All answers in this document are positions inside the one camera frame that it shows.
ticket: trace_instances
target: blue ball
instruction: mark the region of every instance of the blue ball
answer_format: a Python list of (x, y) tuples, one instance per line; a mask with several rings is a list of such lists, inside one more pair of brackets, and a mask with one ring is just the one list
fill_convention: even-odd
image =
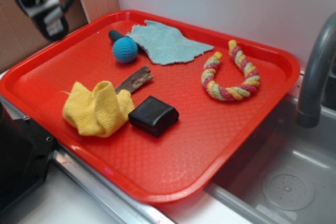
[(129, 63), (138, 55), (138, 46), (133, 39), (124, 37), (113, 45), (113, 55), (121, 63)]

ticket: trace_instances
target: sink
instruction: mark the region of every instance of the sink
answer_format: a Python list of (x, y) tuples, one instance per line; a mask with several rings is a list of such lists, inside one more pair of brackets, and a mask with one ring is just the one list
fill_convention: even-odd
[(336, 114), (322, 108), (319, 125), (304, 129), (296, 104), (287, 95), (212, 182), (269, 223), (334, 223)]

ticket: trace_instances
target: yellow cloth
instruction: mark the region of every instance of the yellow cloth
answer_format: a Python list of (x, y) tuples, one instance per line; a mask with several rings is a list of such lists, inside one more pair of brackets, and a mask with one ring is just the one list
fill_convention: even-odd
[(131, 93), (115, 93), (109, 81), (102, 81), (91, 92), (76, 82), (63, 107), (63, 118), (83, 136), (108, 137), (128, 121), (134, 110)]

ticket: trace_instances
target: braided rope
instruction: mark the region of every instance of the braided rope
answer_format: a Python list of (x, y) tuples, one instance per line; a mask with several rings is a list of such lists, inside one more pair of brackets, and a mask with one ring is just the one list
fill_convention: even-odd
[(236, 66), (244, 73), (245, 81), (239, 87), (223, 88), (215, 82), (215, 73), (223, 57), (220, 52), (215, 52), (203, 67), (201, 82), (207, 93), (221, 101), (237, 101), (250, 97), (251, 93), (257, 91), (259, 86), (259, 72), (255, 66), (244, 55), (235, 40), (228, 43), (229, 54)]

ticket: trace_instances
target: gray faucet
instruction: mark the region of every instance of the gray faucet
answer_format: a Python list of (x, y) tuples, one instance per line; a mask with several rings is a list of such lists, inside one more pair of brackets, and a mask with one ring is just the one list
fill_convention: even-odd
[(305, 128), (319, 124), (321, 105), (336, 110), (336, 12), (316, 39), (301, 85), (296, 122)]

